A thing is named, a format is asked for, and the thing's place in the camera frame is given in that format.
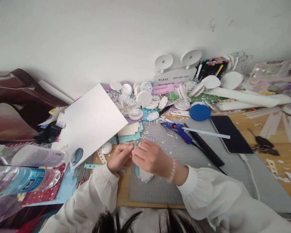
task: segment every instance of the white blouse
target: white blouse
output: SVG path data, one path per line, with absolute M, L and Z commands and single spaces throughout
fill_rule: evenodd
M 291 223 L 251 198 L 243 183 L 210 168 L 188 168 L 188 178 L 178 189 L 193 219 L 208 217 L 216 232 L 291 232 Z M 91 233 L 100 213 L 115 210 L 118 181 L 118 174 L 112 174 L 107 165 L 95 168 L 40 232 Z M 143 213 L 133 222 L 134 232 L 159 232 L 158 216 L 164 210 L 119 207 L 121 224 L 140 210 Z

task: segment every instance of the cutting mat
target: cutting mat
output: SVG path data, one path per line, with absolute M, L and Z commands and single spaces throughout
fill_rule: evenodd
M 198 122 L 192 119 L 183 119 L 181 124 L 186 123 L 190 128 L 215 132 L 209 120 Z M 177 134 L 156 123 L 144 123 L 144 130 L 149 131 L 154 140 L 166 154 L 173 156 L 179 163 L 187 164 L 194 168 L 208 167 L 215 170 L 216 167 L 210 160 L 193 145 L 187 145 Z M 253 198 L 256 191 L 245 163 L 237 154 L 229 154 L 224 149 L 217 137 L 201 135 L 208 145 L 224 161 L 221 169 L 230 177 L 244 183 L 246 189 Z M 278 213 L 291 213 L 291 197 L 281 184 L 275 179 L 268 168 L 263 164 L 256 154 L 247 155 L 248 162 L 258 185 L 261 201 Z M 148 183 L 141 183 L 136 178 L 135 164 L 132 163 L 129 200 L 134 202 L 160 203 L 170 205 L 183 205 L 182 196 L 175 184 L 168 184 L 165 178 L 154 176 Z

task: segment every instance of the red glitter paper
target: red glitter paper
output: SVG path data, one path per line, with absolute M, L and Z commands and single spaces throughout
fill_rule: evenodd
M 58 169 L 60 171 L 60 179 L 57 182 L 56 185 L 54 185 L 52 188 L 46 189 L 46 190 L 41 190 L 41 191 L 33 191 L 30 193 L 27 193 L 25 198 L 23 199 L 22 203 L 20 206 L 23 205 L 29 205 L 29 204 L 35 204 L 35 203 L 40 203 L 40 202 L 46 202 L 46 201 L 53 201 L 55 199 L 55 196 L 58 192 L 61 179 L 64 174 L 66 164 L 62 164 L 59 167 L 56 167 L 54 169 Z

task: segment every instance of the person's right hand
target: person's right hand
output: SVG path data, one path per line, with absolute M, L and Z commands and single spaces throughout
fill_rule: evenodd
M 146 172 L 167 179 L 171 176 L 173 160 L 154 142 L 149 140 L 140 142 L 132 154 L 133 162 Z
M 143 141 L 139 143 L 132 151 L 133 162 L 146 172 L 150 172 L 156 176 L 163 176 L 167 179 L 171 178 L 173 168 L 173 160 L 160 148 L 159 145 L 152 141 Z M 172 181 L 181 186 L 186 181 L 189 169 L 179 163 L 175 164 L 175 175 Z

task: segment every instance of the white sleeve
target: white sleeve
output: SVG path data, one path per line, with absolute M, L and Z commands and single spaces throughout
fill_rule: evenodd
M 188 168 L 178 189 L 192 218 L 208 217 L 216 232 L 291 232 L 291 223 L 253 199 L 242 182 L 210 168 Z
M 107 165 L 96 167 L 89 180 L 47 221 L 40 233 L 77 232 L 95 224 L 100 213 L 114 211 L 118 181 L 118 174 L 113 175 Z

